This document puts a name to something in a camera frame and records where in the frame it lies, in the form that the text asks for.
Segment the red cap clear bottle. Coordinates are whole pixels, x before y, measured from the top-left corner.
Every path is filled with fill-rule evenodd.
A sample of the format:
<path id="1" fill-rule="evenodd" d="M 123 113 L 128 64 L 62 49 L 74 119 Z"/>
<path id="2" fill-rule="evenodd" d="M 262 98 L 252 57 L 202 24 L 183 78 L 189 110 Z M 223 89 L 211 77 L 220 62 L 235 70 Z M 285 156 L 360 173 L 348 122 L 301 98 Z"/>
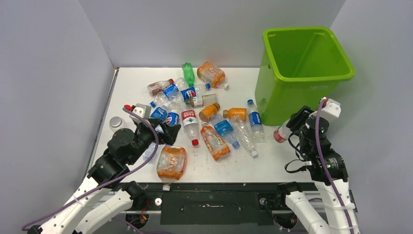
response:
<path id="1" fill-rule="evenodd" d="M 273 136 L 278 143 L 285 142 L 292 133 L 292 131 L 287 127 L 288 122 L 288 120 L 285 121 L 277 130 L 274 131 Z"/>

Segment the clear jar silver lid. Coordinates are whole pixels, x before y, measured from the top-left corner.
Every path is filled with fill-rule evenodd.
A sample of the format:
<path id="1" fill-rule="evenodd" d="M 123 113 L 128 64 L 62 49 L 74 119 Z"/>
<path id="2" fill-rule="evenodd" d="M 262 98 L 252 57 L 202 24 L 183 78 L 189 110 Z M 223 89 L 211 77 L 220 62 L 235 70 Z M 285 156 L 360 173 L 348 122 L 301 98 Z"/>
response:
<path id="1" fill-rule="evenodd" d="M 113 133 L 115 133 L 116 131 L 120 129 L 127 128 L 127 124 L 125 120 L 118 116 L 114 116 L 110 119 L 109 126 Z"/>

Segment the red label water bottle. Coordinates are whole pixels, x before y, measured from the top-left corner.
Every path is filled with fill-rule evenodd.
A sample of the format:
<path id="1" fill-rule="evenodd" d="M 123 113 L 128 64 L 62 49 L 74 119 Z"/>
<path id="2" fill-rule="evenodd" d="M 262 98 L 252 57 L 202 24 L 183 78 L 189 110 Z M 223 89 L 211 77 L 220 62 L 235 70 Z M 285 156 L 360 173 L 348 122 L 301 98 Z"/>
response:
<path id="1" fill-rule="evenodd" d="M 199 125 L 194 110 L 184 110 L 181 113 L 182 124 L 184 131 L 187 134 L 192 146 L 198 146 L 199 144 Z"/>

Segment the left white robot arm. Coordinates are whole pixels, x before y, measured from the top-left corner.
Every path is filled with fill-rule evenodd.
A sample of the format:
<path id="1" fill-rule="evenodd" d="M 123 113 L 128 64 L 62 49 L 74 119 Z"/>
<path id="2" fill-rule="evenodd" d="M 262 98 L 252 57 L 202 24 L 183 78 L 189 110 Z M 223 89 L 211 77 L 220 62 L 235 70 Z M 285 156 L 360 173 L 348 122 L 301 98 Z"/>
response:
<path id="1" fill-rule="evenodd" d="M 107 143 L 107 149 L 87 172 L 80 186 L 61 208 L 39 220 L 25 224 L 29 234 L 91 234 L 114 216 L 129 208 L 139 210 L 145 196 L 136 182 L 126 183 L 111 201 L 95 206 L 102 197 L 115 189 L 127 176 L 142 154 L 154 144 L 154 157 L 161 144 L 172 145 L 181 129 L 180 124 L 167 124 L 161 119 L 143 120 L 135 130 L 120 128 Z"/>

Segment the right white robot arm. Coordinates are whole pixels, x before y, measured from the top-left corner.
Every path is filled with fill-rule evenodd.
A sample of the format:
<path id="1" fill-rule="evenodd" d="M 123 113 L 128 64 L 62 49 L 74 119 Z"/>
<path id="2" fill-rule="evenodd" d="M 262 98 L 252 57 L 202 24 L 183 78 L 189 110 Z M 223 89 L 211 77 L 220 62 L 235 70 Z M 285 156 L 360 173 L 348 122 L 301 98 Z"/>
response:
<path id="1" fill-rule="evenodd" d="M 318 214 L 297 182 L 279 184 L 275 201 L 280 208 L 289 208 L 309 234 L 359 234 L 345 163 L 326 136 L 330 122 L 321 113 L 327 107 L 321 104 L 313 111 L 303 106 L 280 127 L 289 130 L 290 136 L 299 137 L 298 145 L 292 145 L 304 163 L 298 171 L 310 173 L 327 218 Z"/>

